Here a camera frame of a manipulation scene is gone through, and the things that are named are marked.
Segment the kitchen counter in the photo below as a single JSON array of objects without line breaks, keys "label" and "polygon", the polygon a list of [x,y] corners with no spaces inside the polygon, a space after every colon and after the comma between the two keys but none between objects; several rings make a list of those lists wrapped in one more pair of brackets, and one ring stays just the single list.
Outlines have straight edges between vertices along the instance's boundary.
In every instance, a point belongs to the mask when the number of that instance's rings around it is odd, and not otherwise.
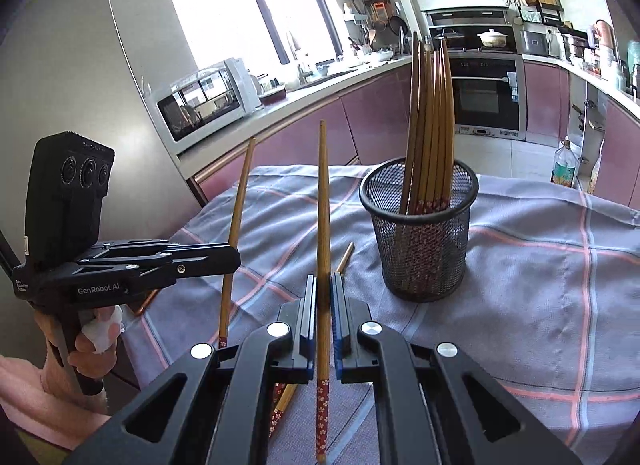
[{"label": "kitchen counter", "polygon": [[636,120],[640,122],[640,100],[633,99],[633,97],[627,93],[616,90],[609,81],[601,79],[597,75],[574,66],[570,62],[563,61],[554,57],[543,57],[542,55],[529,55],[523,54],[522,58],[527,61],[540,62],[542,64],[551,64],[554,66],[560,66],[565,70],[576,74],[578,77],[584,79],[589,84],[595,86],[603,93],[606,93],[609,97],[615,100],[629,113],[635,116]]},{"label": "kitchen counter", "polygon": [[340,91],[367,79],[411,63],[411,56],[390,60],[382,65],[363,66],[358,71],[330,79],[310,88],[287,93],[286,99],[247,115],[201,140],[191,149],[178,155],[178,170],[190,178],[214,160],[225,155],[250,137],[286,119],[287,117],[331,97],[338,98]]}]

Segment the black mesh cup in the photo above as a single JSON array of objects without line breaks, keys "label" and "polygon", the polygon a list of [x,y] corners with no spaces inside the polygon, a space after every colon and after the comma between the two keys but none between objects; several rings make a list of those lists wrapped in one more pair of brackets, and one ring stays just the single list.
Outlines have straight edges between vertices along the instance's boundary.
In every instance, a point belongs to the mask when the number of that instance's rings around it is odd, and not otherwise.
[{"label": "black mesh cup", "polygon": [[360,201],[371,214],[389,290],[407,301],[436,301],[455,291],[464,276],[478,178],[456,160],[449,208],[413,216],[399,213],[403,178],[404,158],[377,166],[360,184]]}]

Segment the white microwave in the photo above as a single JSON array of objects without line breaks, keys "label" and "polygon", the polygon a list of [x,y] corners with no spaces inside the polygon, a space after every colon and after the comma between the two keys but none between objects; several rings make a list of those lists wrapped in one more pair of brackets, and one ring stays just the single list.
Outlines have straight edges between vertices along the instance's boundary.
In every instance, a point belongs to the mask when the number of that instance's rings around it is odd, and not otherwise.
[{"label": "white microwave", "polygon": [[156,130],[172,155],[261,106],[242,59],[229,58],[147,97]]}]

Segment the camera lens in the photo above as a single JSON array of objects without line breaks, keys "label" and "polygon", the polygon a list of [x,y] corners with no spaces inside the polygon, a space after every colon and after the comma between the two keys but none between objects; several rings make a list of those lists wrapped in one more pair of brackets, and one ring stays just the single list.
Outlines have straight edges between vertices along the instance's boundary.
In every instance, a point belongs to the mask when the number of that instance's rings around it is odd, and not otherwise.
[{"label": "camera lens", "polygon": [[107,167],[107,164],[104,164],[100,168],[100,172],[98,173],[98,185],[106,184],[108,176],[109,176],[109,168]]},{"label": "camera lens", "polygon": [[69,156],[65,163],[62,164],[62,183],[70,184],[74,176],[76,175],[76,159],[73,156]]},{"label": "camera lens", "polygon": [[82,165],[82,174],[80,175],[80,184],[83,187],[89,187],[94,182],[95,162],[88,158]]}]

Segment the silver screw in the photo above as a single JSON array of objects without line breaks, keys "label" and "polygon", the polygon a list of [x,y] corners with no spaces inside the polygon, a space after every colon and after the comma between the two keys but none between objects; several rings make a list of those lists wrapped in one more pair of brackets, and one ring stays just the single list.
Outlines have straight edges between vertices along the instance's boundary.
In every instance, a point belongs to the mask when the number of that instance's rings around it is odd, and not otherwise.
[{"label": "silver screw", "polygon": [[367,335],[377,335],[382,331],[382,326],[377,322],[370,320],[369,322],[364,323],[360,329]]},{"label": "silver screw", "polygon": [[272,337],[282,337],[289,333],[289,326],[283,322],[272,322],[267,326],[267,333]]},{"label": "silver screw", "polygon": [[213,352],[213,348],[206,344],[206,342],[201,342],[200,344],[196,344],[193,348],[191,348],[191,356],[194,359],[206,359]]},{"label": "silver screw", "polygon": [[458,348],[451,342],[442,342],[438,344],[438,353],[443,357],[455,357],[458,354]]}]

